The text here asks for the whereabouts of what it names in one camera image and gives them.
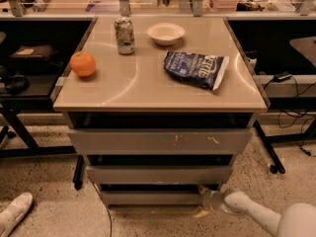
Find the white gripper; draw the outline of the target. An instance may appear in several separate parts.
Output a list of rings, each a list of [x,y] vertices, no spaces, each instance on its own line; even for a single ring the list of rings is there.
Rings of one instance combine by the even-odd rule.
[[[198,192],[202,195],[202,207],[199,206],[193,218],[208,215],[209,212],[222,211],[228,213],[230,208],[225,202],[226,193],[209,190],[205,185],[197,185]]]

